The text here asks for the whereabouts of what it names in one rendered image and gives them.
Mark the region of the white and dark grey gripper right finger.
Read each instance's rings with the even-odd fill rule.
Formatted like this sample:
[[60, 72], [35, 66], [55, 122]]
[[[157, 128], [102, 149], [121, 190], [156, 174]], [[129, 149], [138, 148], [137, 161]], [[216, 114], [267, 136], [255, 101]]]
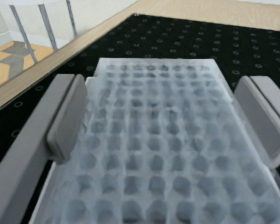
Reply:
[[280, 165], [280, 89], [267, 76], [243, 76], [234, 92], [274, 167]]

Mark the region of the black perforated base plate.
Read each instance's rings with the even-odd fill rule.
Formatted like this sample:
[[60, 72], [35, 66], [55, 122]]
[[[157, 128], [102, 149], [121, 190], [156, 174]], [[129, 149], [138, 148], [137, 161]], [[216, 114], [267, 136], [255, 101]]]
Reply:
[[100, 58], [214, 59], [233, 94], [242, 76], [280, 89], [280, 30], [132, 13], [0, 107], [0, 164], [55, 76], [86, 82]]

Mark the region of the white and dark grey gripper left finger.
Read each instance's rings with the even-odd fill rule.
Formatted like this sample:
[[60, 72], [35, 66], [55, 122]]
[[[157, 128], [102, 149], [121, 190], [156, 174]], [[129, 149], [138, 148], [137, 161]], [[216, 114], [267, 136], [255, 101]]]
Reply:
[[81, 74], [54, 78], [0, 164], [0, 224], [20, 224], [47, 159], [62, 164], [87, 93]]

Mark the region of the clear well plate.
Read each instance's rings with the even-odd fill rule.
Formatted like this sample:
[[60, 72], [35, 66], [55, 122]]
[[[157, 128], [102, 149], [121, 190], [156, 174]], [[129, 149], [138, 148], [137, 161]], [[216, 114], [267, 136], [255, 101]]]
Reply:
[[280, 176], [213, 59], [100, 58], [40, 224], [280, 224]]

